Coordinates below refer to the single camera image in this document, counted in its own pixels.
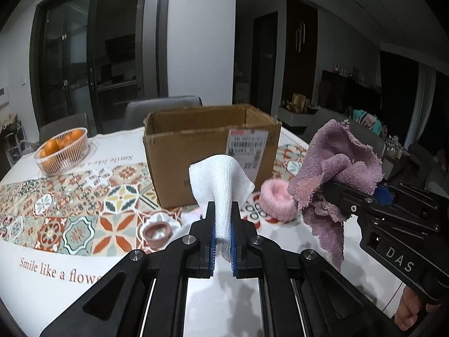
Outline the person's right hand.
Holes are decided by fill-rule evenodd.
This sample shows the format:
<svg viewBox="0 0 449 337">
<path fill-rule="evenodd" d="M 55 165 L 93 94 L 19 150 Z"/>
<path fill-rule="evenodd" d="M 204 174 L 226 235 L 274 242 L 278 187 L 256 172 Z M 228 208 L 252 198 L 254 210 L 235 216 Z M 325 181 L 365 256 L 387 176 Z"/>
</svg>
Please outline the person's right hand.
<svg viewBox="0 0 449 337">
<path fill-rule="evenodd" d="M 400 303 L 394 315 L 395 324 L 403 331 L 407 331 L 418 320 L 419 311 L 423 308 L 424 303 L 415 291 L 408 286 L 403 289 Z M 438 310 L 440 305 L 426 304 L 427 313 L 433 313 Z"/>
</svg>

